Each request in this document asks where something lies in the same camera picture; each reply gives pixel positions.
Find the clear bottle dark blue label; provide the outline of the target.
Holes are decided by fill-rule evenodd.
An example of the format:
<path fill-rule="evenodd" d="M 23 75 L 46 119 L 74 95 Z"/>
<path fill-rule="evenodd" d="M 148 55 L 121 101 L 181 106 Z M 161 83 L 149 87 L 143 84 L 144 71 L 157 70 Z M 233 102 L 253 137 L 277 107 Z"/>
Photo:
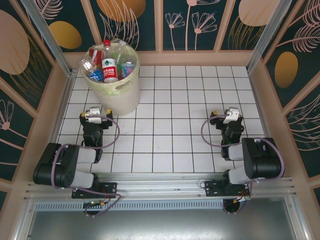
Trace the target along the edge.
<path fill-rule="evenodd" d="M 79 64 L 80 70 L 85 77 L 95 82 L 103 80 L 103 73 L 89 55 L 81 59 Z"/>

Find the clear bottle red green label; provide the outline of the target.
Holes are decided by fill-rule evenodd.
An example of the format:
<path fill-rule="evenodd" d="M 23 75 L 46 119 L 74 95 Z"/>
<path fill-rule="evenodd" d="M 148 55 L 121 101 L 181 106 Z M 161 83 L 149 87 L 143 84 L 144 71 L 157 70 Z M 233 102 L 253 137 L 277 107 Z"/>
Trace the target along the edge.
<path fill-rule="evenodd" d="M 106 84 L 115 83 L 118 79 L 117 63 L 111 50 L 111 42 L 106 39 L 103 41 L 103 50 L 101 53 L 101 65 L 103 73 L 103 82 Z"/>

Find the clear bottle light blue label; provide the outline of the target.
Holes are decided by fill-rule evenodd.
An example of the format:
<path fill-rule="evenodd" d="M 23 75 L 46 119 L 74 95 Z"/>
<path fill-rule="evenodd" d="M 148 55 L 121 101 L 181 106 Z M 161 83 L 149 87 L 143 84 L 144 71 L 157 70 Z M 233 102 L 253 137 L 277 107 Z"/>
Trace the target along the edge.
<path fill-rule="evenodd" d="M 127 78 L 136 67 L 136 61 L 133 58 L 124 60 L 121 64 L 121 76 Z"/>

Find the clear bottle green white label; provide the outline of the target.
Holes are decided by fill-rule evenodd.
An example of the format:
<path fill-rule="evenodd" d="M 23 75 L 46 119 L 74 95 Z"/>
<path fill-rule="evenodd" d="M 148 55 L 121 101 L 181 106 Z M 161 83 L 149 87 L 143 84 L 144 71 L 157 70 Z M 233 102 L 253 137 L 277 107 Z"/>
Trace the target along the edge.
<path fill-rule="evenodd" d="M 118 42 L 118 46 L 113 51 L 113 57 L 115 59 L 117 74 L 119 77 L 122 75 L 121 64 L 126 54 L 127 54 L 127 43 L 123 40 L 120 40 Z"/>

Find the bottle with red gold label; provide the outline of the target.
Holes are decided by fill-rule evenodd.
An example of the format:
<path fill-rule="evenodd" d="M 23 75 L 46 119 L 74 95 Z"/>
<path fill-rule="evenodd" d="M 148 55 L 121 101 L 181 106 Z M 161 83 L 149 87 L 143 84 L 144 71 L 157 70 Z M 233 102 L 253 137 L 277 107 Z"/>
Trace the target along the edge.
<path fill-rule="evenodd" d="M 97 66 L 102 65 L 102 51 L 95 49 L 95 48 L 90 48 L 89 49 L 89 56 L 92 58 L 93 62 Z"/>

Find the white ribbed plastic bin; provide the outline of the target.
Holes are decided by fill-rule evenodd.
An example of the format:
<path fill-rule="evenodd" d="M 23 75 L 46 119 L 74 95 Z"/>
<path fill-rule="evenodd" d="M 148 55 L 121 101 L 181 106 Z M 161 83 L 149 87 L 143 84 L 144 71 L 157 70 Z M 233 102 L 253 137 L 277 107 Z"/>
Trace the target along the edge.
<path fill-rule="evenodd" d="M 124 116 L 134 111 L 140 102 L 140 85 L 139 90 L 126 92 L 122 95 L 116 96 L 97 96 L 93 90 L 95 96 L 99 100 L 99 103 L 104 109 L 112 110 L 116 116 Z"/>

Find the grey metal sheet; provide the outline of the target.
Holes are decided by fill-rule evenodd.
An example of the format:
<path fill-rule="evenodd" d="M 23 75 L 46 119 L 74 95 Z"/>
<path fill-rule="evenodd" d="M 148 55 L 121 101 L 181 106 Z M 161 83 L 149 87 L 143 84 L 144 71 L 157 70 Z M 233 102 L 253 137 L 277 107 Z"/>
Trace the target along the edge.
<path fill-rule="evenodd" d="M 96 218 L 82 212 L 37 211 L 16 240 L 310 240 L 283 206 L 222 210 L 110 211 Z"/>

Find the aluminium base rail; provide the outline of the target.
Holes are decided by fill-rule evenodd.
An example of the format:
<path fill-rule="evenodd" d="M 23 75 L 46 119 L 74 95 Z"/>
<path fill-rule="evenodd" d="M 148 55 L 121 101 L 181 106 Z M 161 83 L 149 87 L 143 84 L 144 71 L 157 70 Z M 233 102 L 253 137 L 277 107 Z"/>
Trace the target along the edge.
<path fill-rule="evenodd" d="M 206 180 L 219 180 L 222 173 L 123 173 L 98 174 L 101 182 L 115 182 L 123 200 L 178 200 L 205 198 Z M 297 188 L 290 177 L 259 180 L 252 184 L 253 198 L 295 196 Z"/>

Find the aluminium frame post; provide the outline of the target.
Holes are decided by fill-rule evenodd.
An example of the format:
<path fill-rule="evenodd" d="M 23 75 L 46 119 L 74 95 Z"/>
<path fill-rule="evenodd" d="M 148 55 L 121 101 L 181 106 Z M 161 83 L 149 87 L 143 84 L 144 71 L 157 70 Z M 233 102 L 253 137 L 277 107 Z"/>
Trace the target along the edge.
<path fill-rule="evenodd" d="M 55 59 L 61 66 L 63 72 L 68 76 L 70 76 L 72 73 L 72 69 L 69 67 L 60 46 L 56 42 L 45 19 L 42 17 L 41 12 L 39 11 L 36 3 L 33 0 L 20 0 L 20 1 L 23 4 L 26 12 L 29 14 L 31 19 L 33 20 L 35 26 L 43 36 L 43 39 L 45 40 L 50 51 L 53 53 Z"/>
<path fill-rule="evenodd" d="M 291 6 L 292 0 L 279 0 L 276 5 L 270 20 L 268 21 L 266 27 L 264 28 L 255 48 L 252 52 L 252 55 L 247 63 L 246 69 L 248 76 L 250 77 L 253 70 L 255 69 L 257 63 L 259 62 L 263 52 L 267 48 L 269 42 L 275 35 L 275 32 L 279 28 L 284 16 Z"/>

